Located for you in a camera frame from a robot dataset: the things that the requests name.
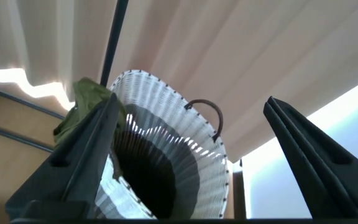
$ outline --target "green cloth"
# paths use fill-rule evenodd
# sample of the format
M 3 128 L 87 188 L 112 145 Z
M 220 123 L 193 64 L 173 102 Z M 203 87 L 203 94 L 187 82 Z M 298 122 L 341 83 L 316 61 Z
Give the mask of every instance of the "green cloth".
M 106 100 L 112 94 L 106 87 L 101 86 L 89 78 L 82 78 L 73 84 L 76 104 L 68 112 L 65 119 L 53 130 L 55 149 L 70 133 L 79 125 L 82 119 L 101 101 Z M 118 127 L 125 127 L 126 110 L 119 102 Z

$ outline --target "beige wall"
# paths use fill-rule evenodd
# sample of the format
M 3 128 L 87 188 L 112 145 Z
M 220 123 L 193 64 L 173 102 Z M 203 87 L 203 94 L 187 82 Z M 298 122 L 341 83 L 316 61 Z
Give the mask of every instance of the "beige wall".
M 1 128 L 52 145 L 52 130 L 59 122 L 57 118 L 0 97 Z M 0 136 L 0 223 L 8 222 L 4 211 L 6 200 L 47 156 L 48 153 L 40 149 Z

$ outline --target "black pole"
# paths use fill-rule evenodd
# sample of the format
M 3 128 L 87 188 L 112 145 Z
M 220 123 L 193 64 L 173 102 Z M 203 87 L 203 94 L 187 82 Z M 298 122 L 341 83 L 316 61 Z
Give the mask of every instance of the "black pole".
M 44 143 L 35 141 L 33 139 L 29 139 L 27 137 L 20 136 L 18 134 L 12 133 L 10 131 L 6 131 L 6 130 L 4 130 L 2 128 L 0 128 L 0 135 L 5 136 L 5 137 L 10 138 L 10 139 L 13 139 L 15 141 L 19 141 L 19 142 L 24 143 L 24 144 L 28 144 L 28 145 L 36 147 L 36 148 L 42 149 L 42 150 L 47 151 L 47 152 L 53 152 L 53 147 L 52 146 L 48 146 L 48 145 L 46 145 Z
M 124 22 L 125 12 L 127 10 L 128 0 L 118 0 L 114 19 L 112 20 L 109 43 L 107 45 L 106 56 L 104 58 L 104 65 L 100 85 L 106 86 L 109 80 L 114 54 L 116 53 L 119 34 L 121 32 L 122 23 Z
M 49 114 L 50 116 L 54 116 L 54 117 L 59 118 L 59 119 L 64 119 L 65 118 L 63 115 L 60 115 L 60 114 L 58 114 L 56 112 L 53 112 L 53 111 L 50 111 L 50 110 L 48 110 L 48 109 L 46 109 L 46 108 L 44 108 L 42 106 L 35 105 L 35 104 L 31 103 L 31 102 L 19 99 L 19 98 L 15 97 L 15 96 L 9 95 L 9 94 L 4 93 L 2 91 L 0 91 L 0 96 L 5 97 L 5 98 L 10 99 L 10 100 L 13 100 L 13 101 L 18 102 L 18 103 L 21 103 L 23 105 L 29 106 L 29 107 L 31 107 L 33 109 L 36 109 L 36 110 L 39 110 L 41 112 L 44 112 L 46 114 Z

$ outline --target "curtain fold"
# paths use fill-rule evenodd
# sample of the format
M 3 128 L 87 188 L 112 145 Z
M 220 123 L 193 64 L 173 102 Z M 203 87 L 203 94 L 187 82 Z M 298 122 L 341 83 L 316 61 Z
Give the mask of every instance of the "curtain fold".
M 0 69 L 23 67 L 32 85 L 68 93 L 81 77 L 98 81 L 115 5 L 0 0 Z M 220 106 L 236 161 L 273 137 L 270 95 L 309 115 L 358 85 L 358 0 L 130 0 L 109 84 L 129 69 Z

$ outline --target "basket handle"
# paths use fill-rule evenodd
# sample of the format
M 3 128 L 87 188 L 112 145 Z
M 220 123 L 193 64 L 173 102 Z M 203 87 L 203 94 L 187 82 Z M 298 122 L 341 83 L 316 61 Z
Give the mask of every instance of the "basket handle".
M 218 137 L 221 135 L 222 132 L 222 128 L 223 128 L 223 114 L 221 109 L 214 103 L 212 103 L 209 100 L 191 100 L 188 104 L 185 105 L 185 109 L 191 109 L 193 107 L 193 104 L 195 103 L 205 103 L 206 105 L 209 105 L 210 107 L 214 108 L 215 111 L 218 113 L 218 117 L 219 117 L 219 127 L 218 127 L 218 131 L 216 132 L 216 134 L 214 136 L 212 136 L 212 139 L 214 141 L 214 143 L 216 142 L 216 140 L 218 139 Z

